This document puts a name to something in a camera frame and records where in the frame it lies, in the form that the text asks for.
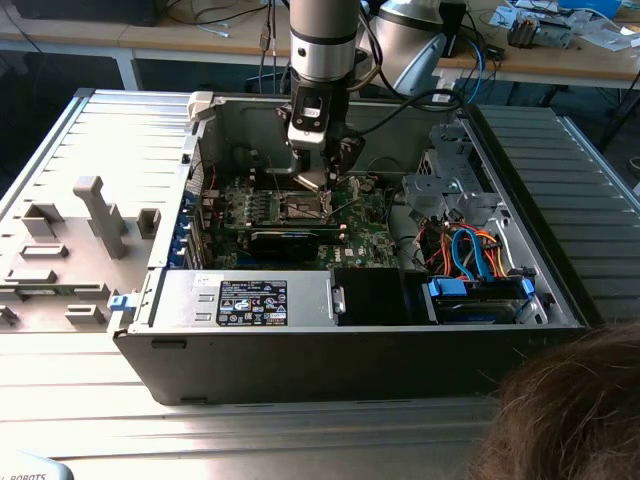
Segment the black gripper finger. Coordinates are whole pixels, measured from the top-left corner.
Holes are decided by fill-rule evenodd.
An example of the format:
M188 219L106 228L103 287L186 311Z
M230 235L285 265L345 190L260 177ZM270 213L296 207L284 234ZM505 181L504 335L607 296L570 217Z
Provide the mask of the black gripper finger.
M282 138L283 144L287 147L291 157L291 167L289 168L289 175L296 176L301 172L307 170L307 152L298 150L292 146L289 139L289 127L291 126L292 119L292 106L290 103L278 106L275 109L275 115L277 123L279 125L279 132Z
M323 150L326 185L332 188L338 180L350 171L364 150L366 140L361 136L329 139Z

